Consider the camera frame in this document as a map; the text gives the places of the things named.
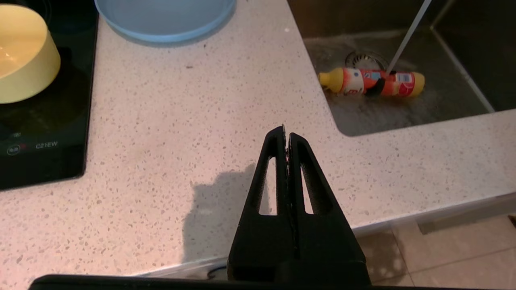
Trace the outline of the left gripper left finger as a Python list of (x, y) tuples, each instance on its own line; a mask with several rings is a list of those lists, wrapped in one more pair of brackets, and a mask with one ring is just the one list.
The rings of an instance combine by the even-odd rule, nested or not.
[[(293, 179), (289, 171), (284, 126), (264, 138), (248, 195), (227, 260), (227, 277), (244, 282), (294, 281), (297, 237)], [(276, 215), (262, 215), (260, 203), (268, 164), (276, 160)]]

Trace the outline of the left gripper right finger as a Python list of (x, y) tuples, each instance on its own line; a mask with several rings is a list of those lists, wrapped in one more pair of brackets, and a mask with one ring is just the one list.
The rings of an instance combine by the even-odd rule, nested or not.
[(370, 284), (366, 258), (308, 143), (289, 140), (289, 197), (294, 257), (289, 281)]

